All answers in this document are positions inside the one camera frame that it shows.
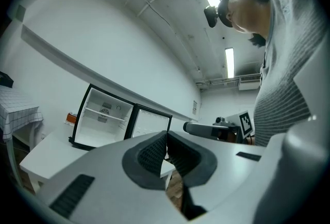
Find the checkered tablecloth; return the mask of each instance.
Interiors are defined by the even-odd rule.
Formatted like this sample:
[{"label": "checkered tablecloth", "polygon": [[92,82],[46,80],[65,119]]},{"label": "checkered tablecloth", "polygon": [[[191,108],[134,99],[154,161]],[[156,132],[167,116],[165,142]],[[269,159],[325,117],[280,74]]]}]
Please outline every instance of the checkered tablecloth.
[{"label": "checkered tablecloth", "polygon": [[39,106],[31,98],[15,88],[0,86],[0,129],[3,140],[12,138],[12,133],[35,121],[42,121]]}]

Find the white desk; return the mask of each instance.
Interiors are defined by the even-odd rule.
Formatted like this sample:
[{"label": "white desk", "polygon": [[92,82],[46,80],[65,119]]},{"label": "white desk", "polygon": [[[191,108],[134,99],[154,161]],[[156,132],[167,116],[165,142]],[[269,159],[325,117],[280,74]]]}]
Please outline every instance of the white desk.
[{"label": "white desk", "polygon": [[[88,152],[72,147],[69,143],[72,132],[72,126],[63,124],[44,138],[20,163],[21,169],[28,173],[35,192],[39,189],[38,181],[45,183]],[[166,188],[174,170],[175,167],[172,164],[163,161],[160,177],[166,178]]]}]

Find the black slot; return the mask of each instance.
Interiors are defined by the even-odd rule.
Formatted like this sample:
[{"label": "black slot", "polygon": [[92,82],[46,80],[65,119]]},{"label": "black slot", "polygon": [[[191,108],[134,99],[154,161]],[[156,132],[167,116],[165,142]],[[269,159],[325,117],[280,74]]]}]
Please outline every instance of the black slot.
[{"label": "black slot", "polygon": [[80,174],[50,205],[50,208],[62,217],[69,218],[94,179],[94,177]]},{"label": "black slot", "polygon": [[246,158],[246,159],[250,159],[250,160],[256,161],[256,162],[258,162],[260,160],[260,158],[261,158],[260,155],[246,153],[246,152],[239,152],[239,153],[236,153],[236,155],[237,156],[241,156],[241,157]]}]

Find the mini fridge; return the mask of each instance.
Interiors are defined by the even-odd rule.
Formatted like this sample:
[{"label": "mini fridge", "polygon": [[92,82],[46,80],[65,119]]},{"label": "mini fridge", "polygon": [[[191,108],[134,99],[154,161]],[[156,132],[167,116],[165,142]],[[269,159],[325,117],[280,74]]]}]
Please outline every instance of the mini fridge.
[{"label": "mini fridge", "polygon": [[90,85],[81,102],[73,146],[90,150],[147,133],[168,131],[172,115],[139,105]]}]

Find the gray sweater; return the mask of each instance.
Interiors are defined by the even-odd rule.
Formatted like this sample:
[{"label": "gray sweater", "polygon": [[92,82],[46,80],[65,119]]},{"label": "gray sweater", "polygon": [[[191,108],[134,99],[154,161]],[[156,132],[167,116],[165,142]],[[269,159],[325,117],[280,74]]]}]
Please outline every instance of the gray sweater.
[{"label": "gray sweater", "polygon": [[266,146],[273,135],[310,116],[293,78],[329,31],[327,15],[317,0],[271,0],[271,7],[254,110],[255,143],[259,146]]}]

